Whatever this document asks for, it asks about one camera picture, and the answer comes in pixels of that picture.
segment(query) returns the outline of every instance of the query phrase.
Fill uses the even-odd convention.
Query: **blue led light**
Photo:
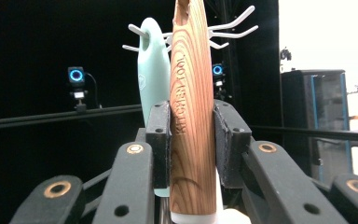
[[[214,74],[214,75],[221,75],[222,73],[223,73],[223,68],[222,68],[222,66],[217,65],[217,66],[215,66],[215,67],[213,68],[213,74]]]
[[[73,80],[73,81],[81,81],[83,79],[83,73],[78,70],[72,70],[71,73],[69,73],[69,77]]]

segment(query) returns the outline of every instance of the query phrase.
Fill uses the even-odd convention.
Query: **light green object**
[[[149,36],[140,36],[138,55],[138,84],[146,126],[151,107],[170,99],[171,64],[157,22],[146,18],[141,30]]]

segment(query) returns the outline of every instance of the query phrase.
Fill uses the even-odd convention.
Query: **white wall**
[[[348,114],[350,117],[358,115],[358,92],[348,94]]]
[[[344,69],[358,84],[358,0],[279,0],[280,46],[296,69]]]

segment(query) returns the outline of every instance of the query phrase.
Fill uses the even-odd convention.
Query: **cable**
[[[95,78],[90,74],[90,73],[86,73],[87,76],[92,78],[92,81],[94,81],[94,88],[95,88],[95,104],[97,105],[97,108],[102,108],[102,106],[98,103],[98,87],[97,87],[97,81],[95,80]]]

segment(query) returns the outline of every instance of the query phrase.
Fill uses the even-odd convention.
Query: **white hook stand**
[[[212,38],[212,37],[242,38],[242,37],[250,34],[251,32],[257,30],[258,26],[256,25],[256,26],[250,28],[249,30],[247,30],[245,32],[242,32],[240,34],[215,33],[214,32],[215,30],[231,29],[231,28],[236,27],[241,22],[243,22],[249,15],[251,15],[252,12],[254,12],[254,11],[255,11],[255,7],[250,6],[244,12],[242,12],[242,14],[237,19],[235,19],[231,23],[208,27],[208,36],[209,36],[209,38]],[[141,28],[137,27],[136,25],[130,24],[129,29],[132,32],[134,32],[137,35],[139,35],[139,36],[142,36],[144,38],[149,38],[149,35],[147,33],[145,33],[144,31],[142,31]],[[171,49],[172,49],[172,33],[162,34],[162,37],[165,38],[164,41],[168,45],[167,51],[168,52],[171,51]],[[227,47],[228,43],[225,43],[223,45],[218,45],[218,44],[214,43],[212,40],[210,40],[209,45],[214,49],[222,49],[222,48]],[[123,49],[139,52],[139,49],[137,49],[135,47],[128,46],[128,45],[123,45]]]

